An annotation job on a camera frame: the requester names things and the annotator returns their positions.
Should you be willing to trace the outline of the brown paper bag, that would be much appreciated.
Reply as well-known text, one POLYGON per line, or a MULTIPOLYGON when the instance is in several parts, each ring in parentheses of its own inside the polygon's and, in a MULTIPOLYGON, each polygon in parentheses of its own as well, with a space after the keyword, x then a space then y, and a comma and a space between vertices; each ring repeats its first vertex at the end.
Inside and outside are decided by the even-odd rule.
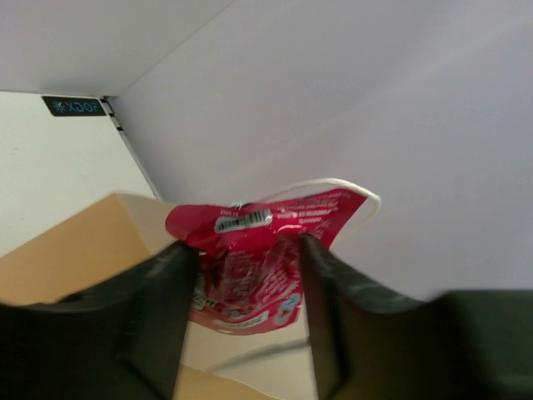
MULTIPOLYGON (((335 178, 301 182, 297 189, 299 197, 304 197, 345 186, 376 195, 335 178)), ((253 202, 222 207, 291 198, 287 190, 281 190, 253 202)), ((182 243, 165 227, 175 207, 148 197, 114 193, 50 228, 2 257, 1 306, 58 302, 182 243)), ((367 218, 378 212, 370 202, 360 208, 366 210, 367 218)), ((170 399, 312 398, 305 311, 304 292, 293 324, 272 332, 232 336, 193 322, 191 303, 177 385, 170 399)))

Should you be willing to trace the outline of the red snack packet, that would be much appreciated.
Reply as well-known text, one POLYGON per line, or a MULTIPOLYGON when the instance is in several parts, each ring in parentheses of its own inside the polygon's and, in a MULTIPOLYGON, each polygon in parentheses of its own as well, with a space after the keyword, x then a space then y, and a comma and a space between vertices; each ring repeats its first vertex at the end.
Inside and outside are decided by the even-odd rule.
POLYGON ((293 324, 304 297, 301 235, 330 247, 366 202, 375 211, 381 205, 378 196, 345 186, 277 202, 175 207, 167 232, 200 253, 191 320, 232 336, 293 324))

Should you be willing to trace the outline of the right table logo sticker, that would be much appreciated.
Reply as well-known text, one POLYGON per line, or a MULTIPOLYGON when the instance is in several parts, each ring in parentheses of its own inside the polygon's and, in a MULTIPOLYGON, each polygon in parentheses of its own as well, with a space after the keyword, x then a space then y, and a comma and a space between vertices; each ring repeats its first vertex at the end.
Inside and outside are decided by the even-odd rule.
POLYGON ((54 117, 103 117, 107 112, 97 98, 42 96, 54 117))

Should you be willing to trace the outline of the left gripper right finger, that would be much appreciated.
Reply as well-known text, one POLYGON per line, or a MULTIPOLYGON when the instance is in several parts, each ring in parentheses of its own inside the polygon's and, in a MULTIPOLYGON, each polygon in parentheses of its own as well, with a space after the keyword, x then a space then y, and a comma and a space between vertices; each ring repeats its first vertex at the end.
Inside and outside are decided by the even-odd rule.
POLYGON ((421 302, 311 235, 300 244, 319 398, 531 398, 531 291, 452 290, 421 302))

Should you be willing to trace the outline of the aluminium table frame rail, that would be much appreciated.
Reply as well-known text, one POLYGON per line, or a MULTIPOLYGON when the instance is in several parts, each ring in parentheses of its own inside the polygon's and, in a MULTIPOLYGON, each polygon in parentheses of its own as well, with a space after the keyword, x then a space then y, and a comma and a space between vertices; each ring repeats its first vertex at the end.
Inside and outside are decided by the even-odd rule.
POLYGON ((159 193, 158 189, 156 188, 154 182, 152 181, 151 177, 147 173, 147 170, 144 168, 141 159, 138 157, 138 154, 136 150, 134 149, 130 139, 127 136, 127 133, 124 131, 124 128, 120 121, 117 118, 117 114, 114 111, 111 100, 112 98, 110 96, 102 96, 99 98, 103 108, 106 110, 107 115, 111 118, 113 125, 115 126, 116 130, 118 131, 122 141, 126 145, 128 151, 130 152, 133 160, 135 161, 138 169, 142 173, 144 179, 147 181, 148 186, 150 187, 152 194, 154 197, 158 200, 162 200, 162 195, 159 193))

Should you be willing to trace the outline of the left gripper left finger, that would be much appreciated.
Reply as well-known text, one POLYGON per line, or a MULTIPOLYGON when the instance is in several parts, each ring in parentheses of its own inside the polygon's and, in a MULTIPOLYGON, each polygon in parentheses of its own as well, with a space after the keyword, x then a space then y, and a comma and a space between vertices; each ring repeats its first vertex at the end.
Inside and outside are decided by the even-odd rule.
POLYGON ((198 268, 177 242, 58 302, 3 304, 2 398, 172 398, 198 268))

